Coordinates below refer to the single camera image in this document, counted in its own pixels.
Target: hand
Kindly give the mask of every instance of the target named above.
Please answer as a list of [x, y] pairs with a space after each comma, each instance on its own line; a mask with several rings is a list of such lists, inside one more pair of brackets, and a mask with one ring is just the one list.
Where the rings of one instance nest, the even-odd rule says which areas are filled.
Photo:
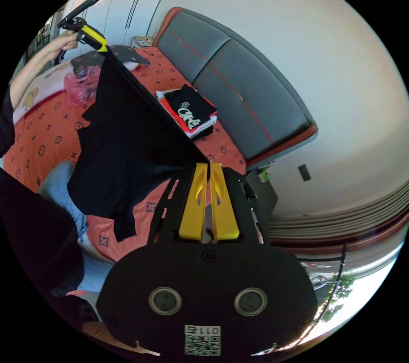
[[63, 34], [53, 39], [43, 48], [44, 56], [47, 61], [53, 61], [61, 51], [75, 49], [78, 46], [78, 42], [75, 40], [76, 37], [76, 33], [65, 31]]

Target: upholstered headboard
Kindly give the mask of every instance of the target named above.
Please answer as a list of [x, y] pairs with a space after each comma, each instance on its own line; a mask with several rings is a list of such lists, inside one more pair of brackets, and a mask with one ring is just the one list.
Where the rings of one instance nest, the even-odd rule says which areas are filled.
[[188, 9], [166, 15], [155, 45], [218, 109], [222, 126], [251, 170], [317, 136], [296, 90], [256, 48]]

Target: camera lens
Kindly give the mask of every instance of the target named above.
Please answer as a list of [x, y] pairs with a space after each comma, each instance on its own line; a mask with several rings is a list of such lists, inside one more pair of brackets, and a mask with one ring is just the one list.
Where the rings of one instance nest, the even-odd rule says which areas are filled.
[[172, 288], [157, 288], [149, 296], [149, 305], [160, 315], [173, 315], [180, 309], [182, 299]]
[[267, 296], [257, 288], [248, 288], [241, 291], [234, 300], [234, 308], [243, 316], [256, 316], [267, 305]]

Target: patterned bedsheet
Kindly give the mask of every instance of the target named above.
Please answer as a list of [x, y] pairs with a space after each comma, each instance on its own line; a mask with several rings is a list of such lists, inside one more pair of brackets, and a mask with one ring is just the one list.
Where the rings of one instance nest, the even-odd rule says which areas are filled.
[[[177, 89], [188, 83], [158, 48], [140, 48], [137, 52], [148, 59], [150, 65], [141, 65], [132, 73], [153, 95], [157, 91]], [[67, 93], [62, 89], [44, 98], [16, 123], [16, 142], [4, 157], [4, 169], [37, 192], [54, 166], [64, 160], [76, 163], [81, 153], [76, 130], [89, 125], [82, 115], [92, 102], [73, 107], [67, 102]], [[243, 156], [219, 123], [214, 126], [212, 135], [199, 139], [196, 144], [210, 161], [245, 173]], [[136, 236], [123, 242], [116, 242], [112, 220], [88, 216], [87, 234], [93, 247], [104, 257], [117, 261], [130, 251], [146, 245], [152, 216], [166, 185], [167, 182], [160, 185], [134, 207]]]

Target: nightstand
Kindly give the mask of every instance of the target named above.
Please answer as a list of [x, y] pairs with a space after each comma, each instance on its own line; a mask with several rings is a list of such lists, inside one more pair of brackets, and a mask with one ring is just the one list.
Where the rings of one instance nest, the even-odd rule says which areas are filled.
[[264, 220], [267, 222], [274, 211], [278, 197], [269, 181], [262, 183], [257, 175], [257, 169], [251, 170], [245, 177], [256, 194]]

